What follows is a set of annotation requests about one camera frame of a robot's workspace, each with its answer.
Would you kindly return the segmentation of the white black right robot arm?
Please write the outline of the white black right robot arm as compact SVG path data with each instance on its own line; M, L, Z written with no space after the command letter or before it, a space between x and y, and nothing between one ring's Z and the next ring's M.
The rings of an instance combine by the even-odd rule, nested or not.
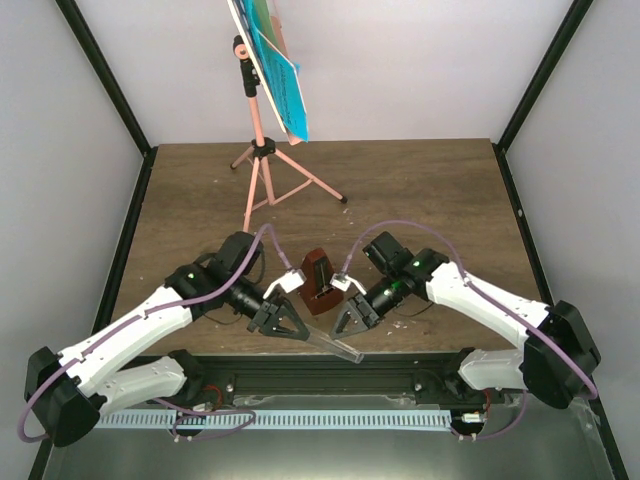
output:
M387 231L363 252L382 277L345 302L332 338L369 331L406 298L416 296L476 321L510 344L507 350L463 351L444 378L451 400L465 403L485 389L525 390L548 406L565 409L576 397L597 397L591 376L601 355L574 305L520 297L477 278L437 251L426 248L414 254Z

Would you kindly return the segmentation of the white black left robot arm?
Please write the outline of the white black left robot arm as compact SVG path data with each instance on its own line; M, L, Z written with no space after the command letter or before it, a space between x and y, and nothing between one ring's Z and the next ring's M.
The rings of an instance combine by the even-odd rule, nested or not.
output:
M248 319L249 331L308 340L309 328L291 302L248 280L263 251L258 236L235 232L218 251L178 267L139 306L93 336L59 352L48 347L34 352L27 365L19 438L26 443L50 440L64 447L89 433L100 419L142 402L202 402L204 369L188 351L175 350L140 367L128 363L225 305ZM44 429L38 438L25 431L29 414Z

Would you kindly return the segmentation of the clear plastic metronome cover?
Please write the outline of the clear plastic metronome cover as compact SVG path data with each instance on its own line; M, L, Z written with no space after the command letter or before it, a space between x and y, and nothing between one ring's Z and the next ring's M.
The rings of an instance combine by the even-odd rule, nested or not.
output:
M359 364L363 360L364 354L361 351L339 340L331 339L328 334L313 326L306 325L306 328L309 331L309 337L306 340L308 344L354 364Z

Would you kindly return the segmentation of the red-brown wooden metronome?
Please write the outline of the red-brown wooden metronome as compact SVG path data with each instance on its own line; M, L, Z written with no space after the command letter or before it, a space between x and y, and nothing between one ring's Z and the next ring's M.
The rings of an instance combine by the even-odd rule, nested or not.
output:
M343 302L344 293L330 283L335 271L324 249L307 253L300 269L305 282L298 294L312 316L324 314Z

